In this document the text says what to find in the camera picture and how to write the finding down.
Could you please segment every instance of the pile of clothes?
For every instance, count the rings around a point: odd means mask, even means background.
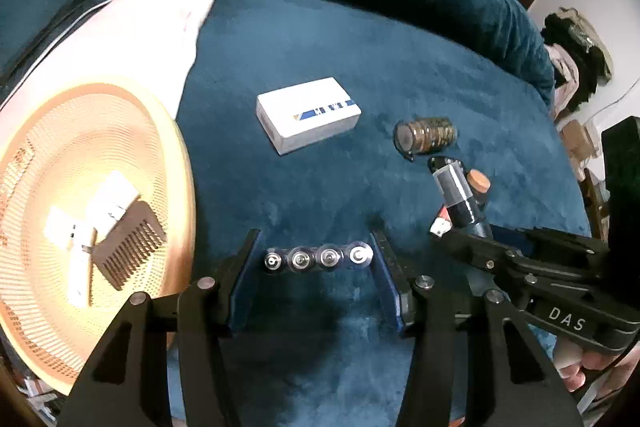
[[[598,84],[612,79],[613,61],[596,30],[575,8],[548,15],[542,37],[556,68],[555,120],[575,111]]]

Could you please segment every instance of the brown comb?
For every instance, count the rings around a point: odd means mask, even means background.
[[[92,251],[92,261],[116,290],[166,241],[156,214],[146,201],[134,201]]]

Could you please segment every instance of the basket rim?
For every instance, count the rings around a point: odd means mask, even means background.
[[[143,111],[156,127],[160,137],[167,193],[167,246],[159,296],[180,293],[191,278],[195,248],[195,195],[193,174],[187,147],[182,134],[162,103],[148,89],[132,78],[121,75],[94,75],[76,78],[59,86],[53,93],[42,93],[35,110],[27,110],[15,127],[11,138],[0,144],[0,172],[10,159],[8,152],[24,140],[37,121],[61,103],[86,94],[112,94],[133,103]],[[0,327],[27,367],[46,384],[68,395],[75,382],[39,362],[25,338],[16,334],[9,307],[0,299]]]

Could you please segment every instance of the white box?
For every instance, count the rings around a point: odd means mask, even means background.
[[[255,114],[282,155],[353,129],[360,108],[330,77],[259,94]]]

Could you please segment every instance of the orange basket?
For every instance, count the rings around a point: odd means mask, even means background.
[[[195,240],[193,179],[172,118],[148,90],[121,77],[66,84],[31,114],[0,156],[0,325],[29,368],[68,394],[129,295],[156,298],[188,285]],[[84,217],[107,175],[124,174],[167,240],[113,288],[92,268],[90,305],[66,298],[69,253],[44,236],[52,206]]]

